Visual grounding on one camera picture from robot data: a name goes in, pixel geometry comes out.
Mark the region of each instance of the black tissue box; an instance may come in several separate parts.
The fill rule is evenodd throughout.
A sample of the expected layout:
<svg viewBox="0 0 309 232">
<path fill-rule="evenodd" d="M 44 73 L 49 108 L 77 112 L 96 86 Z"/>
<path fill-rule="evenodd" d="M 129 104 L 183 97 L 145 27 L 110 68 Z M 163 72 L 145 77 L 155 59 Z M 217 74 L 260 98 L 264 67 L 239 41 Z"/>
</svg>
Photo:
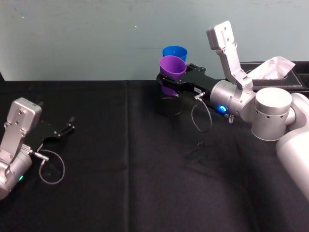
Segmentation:
<svg viewBox="0 0 309 232">
<path fill-rule="evenodd" d="M 249 73 L 263 62 L 241 62 L 241 68 Z M 293 61 L 295 66 L 283 79 L 253 80 L 253 90 L 278 87 L 290 93 L 301 93 L 309 98 L 309 61 Z"/>
</svg>

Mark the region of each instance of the cable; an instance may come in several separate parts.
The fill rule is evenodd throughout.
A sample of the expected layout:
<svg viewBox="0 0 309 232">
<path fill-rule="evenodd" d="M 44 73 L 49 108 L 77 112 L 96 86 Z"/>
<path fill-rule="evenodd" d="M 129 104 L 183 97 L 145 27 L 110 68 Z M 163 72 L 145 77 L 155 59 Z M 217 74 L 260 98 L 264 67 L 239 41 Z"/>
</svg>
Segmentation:
<svg viewBox="0 0 309 232">
<path fill-rule="evenodd" d="M 192 108 L 192 110 L 191 110 L 191 119 L 192 119 L 193 124 L 195 125 L 195 127 L 196 127 L 200 132 L 206 133 L 206 132 L 209 132 L 209 131 L 211 130 L 211 127 L 212 127 L 211 113 L 209 112 L 209 109 L 208 109 L 207 105 L 204 103 L 204 101 L 203 101 L 201 98 L 197 98 L 197 100 L 199 100 L 200 102 L 202 102 L 203 105 L 205 106 L 206 110 L 207 110 L 207 113 L 208 113 L 209 119 L 210 119 L 209 128 L 206 129 L 206 130 L 201 130 L 201 129 L 197 126 L 196 122 L 194 121 L 194 118 L 193 118 L 193 111 L 194 111 L 194 109 L 198 106 L 198 104 L 196 104 L 196 105 Z"/>
<path fill-rule="evenodd" d="M 43 167 L 43 165 L 45 164 L 45 162 L 43 161 L 42 164 L 41 164 L 41 166 L 40 166 L 40 168 L 39 168 L 39 176 L 40 176 L 41 180 L 42 180 L 44 183 L 48 184 L 48 185 L 56 185 L 56 184 L 60 183 L 60 182 L 63 180 L 64 174 L 65 174 L 65 165 L 64 165 L 64 162 L 63 162 L 62 158 L 60 157 L 60 155 L 58 155 L 58 154 L 57 154 L 56 152 L 54 152 L 54 151 L 45 150 L 45 149 L 40 150 L 40 151 L 49 152 L 49 153 L 52 153 L 52 154 L 56 155 L 56 156 L 60 159 L 60 161 L 61 161 L 61 163 L 62 163 L 62 166 L 63 166 L 62 177 L 61 177 L 58 181 L 56 181 L 56 182 L 48 182 L 48 181 L 44 180 L 44 178 L 42 177 L 42 173 L 41 173 L 41 172 L 42 172 L 42 167 Z"/>
</svg>

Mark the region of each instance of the black table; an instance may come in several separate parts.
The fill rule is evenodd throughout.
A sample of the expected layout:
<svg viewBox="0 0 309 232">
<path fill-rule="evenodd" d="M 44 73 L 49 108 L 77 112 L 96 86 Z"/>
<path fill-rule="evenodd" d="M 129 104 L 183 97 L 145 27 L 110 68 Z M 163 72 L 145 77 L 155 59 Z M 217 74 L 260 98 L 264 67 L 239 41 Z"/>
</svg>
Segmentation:
<svg viewBox="0 0 309 232">
<path fill-rule="evenodd" d="M 155 81 L 2 83 L 0 122 L 25 97 L 44 101 L 42 119 L 56 126 L 75 116 L 76 131 L 50 146 L 66 164 L 63 182 L 44 184 L 35 160 L 0 202 L 0 231 L 309 230 L 309 203 L 274 143 L 213 112 L 213 128 L 202 134 L 191 122 L 195 102 L 164 117 L 153 108 L 155 94 Z"/>
</svg>

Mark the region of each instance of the stacked cups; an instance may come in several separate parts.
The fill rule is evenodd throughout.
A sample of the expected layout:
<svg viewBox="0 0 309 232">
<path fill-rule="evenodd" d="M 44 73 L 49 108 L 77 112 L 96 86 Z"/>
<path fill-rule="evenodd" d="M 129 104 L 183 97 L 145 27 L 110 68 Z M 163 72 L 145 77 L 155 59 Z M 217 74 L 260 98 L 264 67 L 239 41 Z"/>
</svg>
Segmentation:
<svg viewBox="0 0 309 232">
<path fill-rule="evenodd" d="M 185 73 L 187 65 L 187 50 L 180 46 L 169 46 L 163 49 L 163 57 L 160 59 L 160 72 L 171 79 L 179 80 Z M 162 86 L 162 92 L 168 96 L 176 96 L 177 93 L 170 88 Z"/>
</svg>

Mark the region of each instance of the white tissue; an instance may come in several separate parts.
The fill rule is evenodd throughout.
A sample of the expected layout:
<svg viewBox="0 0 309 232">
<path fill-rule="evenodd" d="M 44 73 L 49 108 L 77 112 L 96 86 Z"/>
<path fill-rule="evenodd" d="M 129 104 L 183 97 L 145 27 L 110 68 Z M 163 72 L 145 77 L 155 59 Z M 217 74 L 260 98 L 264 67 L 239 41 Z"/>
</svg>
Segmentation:
<svg viewBox="0 0 309 232">
<path fill-rule="evenodd" d="M 283 57 L 274 57 L 251 71 L 247 76 L 253 80 L 283 79 L 295 64 Z"/>
</svg>

